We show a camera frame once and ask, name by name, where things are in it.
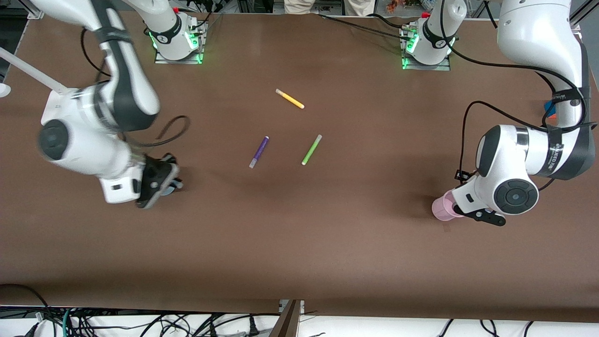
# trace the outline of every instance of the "brown table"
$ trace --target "brown table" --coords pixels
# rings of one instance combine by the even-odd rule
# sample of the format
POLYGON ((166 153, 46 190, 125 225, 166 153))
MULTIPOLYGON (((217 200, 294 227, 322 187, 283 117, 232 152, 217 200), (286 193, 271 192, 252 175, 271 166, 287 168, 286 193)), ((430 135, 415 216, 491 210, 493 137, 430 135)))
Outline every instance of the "brown table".
MULTIPOLYGON (((0 101, 1 282, 31 285, 51 305, 274 312, 278 299, 300 298, 322 315, 599 321, 599 165, 555 182, 503 228, 431 215, 456 185, 470 101, 540 120, 550 92, 532 71, 455 56, 450 72, 402 70, 398 40, 314 15, 213 16, 204 64, 155 65, 141 19, 123 16, 162 104, 137 138, 173 116, 192 119, 184 137, 152 151, 177 156, 185 189, 146 211, 106 204, 95 177, 42 158, 49 91, 12 69, 13 92, 0 101)), ((79 33, 32 21, 18 55, 87 86, 95 71, 79 33)), ((466 55, 507 62, 488 22, 464 22, 459 36, 466 55)), ((509 122, 473 108, 466 169, 481 135, 509 122)), ((35 303, 21 291, 0 296, 35 303)))

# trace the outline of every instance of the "yellow marker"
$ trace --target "yellow marker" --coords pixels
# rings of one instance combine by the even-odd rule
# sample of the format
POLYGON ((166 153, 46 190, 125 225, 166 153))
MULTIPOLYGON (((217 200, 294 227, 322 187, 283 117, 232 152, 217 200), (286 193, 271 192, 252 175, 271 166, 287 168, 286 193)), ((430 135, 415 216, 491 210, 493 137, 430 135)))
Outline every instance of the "yellow marker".
POLYGON ((304 105, 301 104, 300 102, 298 102, 295 98, 289 96, 288 94, 282 92, 281 90, 276 90, 277 94, 281 95, 284 99, 290 101, 291 103, 295 104, 295 106, 297 106, 300 109, 304 108, 304 105))

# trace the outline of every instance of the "metal frame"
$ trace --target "metal frame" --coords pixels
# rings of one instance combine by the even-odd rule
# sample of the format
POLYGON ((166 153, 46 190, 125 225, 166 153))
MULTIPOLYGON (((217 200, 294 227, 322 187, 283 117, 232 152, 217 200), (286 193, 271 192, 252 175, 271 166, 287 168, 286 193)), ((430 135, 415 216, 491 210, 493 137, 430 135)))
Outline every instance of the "metal frame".
POLYGON ((586 0, 580 7, 572 12, 572 15, 570 16, 570 26, 572 28, 576 27, 597 7, 599 7, 599 0, 586 0))
POLYGON ((39 20, 44 17, 44 12, 37 8, 30 0, 19 0, 25 10, 29 13, 27 19, 39 20))

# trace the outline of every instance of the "green led light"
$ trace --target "green led light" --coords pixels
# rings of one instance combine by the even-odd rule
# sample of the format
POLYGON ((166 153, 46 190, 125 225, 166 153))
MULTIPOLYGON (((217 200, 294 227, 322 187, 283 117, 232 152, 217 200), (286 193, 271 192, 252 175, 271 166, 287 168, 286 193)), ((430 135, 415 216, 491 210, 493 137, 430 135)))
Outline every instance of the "green led light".
POLYGON ((193 34, 189 35, 188 32, 185 32, 185 39, 187 39, 187 43, 189 43, 189 47, 191 49, 195 49, 196 46, 194 46, 194 45, 197 44, 197 41, 194 43, 194 41, 192 40, 192 38, 193 38, 193 34))
POLYGON ((414 52, 414 48, 416 48, 416 44, 418 43, 418 34, 414 34, 414 37, 412 39, 410 39, 411 42, 413 43, 409 43, 406 50, 409 53, 414 52))
MULTIPOLYGON (((450 42, 449 45, 453 47, 453 44, 455 43, 455 38, 453 38, 450 42)), ((447 55, 451 54, 451 48, 447 48, 447 55)))
POLYGON ((158 47, 156 46, 156 40, 154 40, 152 33, 149 33, 149 35, 150 35, 150 39, 152 39, 152 45, 154 46, 154 49, 158 50, 158 47))

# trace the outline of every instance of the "person's leg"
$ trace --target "person's leg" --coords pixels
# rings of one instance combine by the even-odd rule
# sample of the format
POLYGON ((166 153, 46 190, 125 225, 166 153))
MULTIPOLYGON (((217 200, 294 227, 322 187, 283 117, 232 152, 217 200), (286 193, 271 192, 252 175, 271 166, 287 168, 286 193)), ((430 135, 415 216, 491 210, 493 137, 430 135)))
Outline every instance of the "person's leg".
POLYGON ((345 15, 366 16, 374 13, 374 0, 343 0, 345 1, 345 15))
POLYGON ((285 14, 308 14, 316 0, 285 0, 285 14))

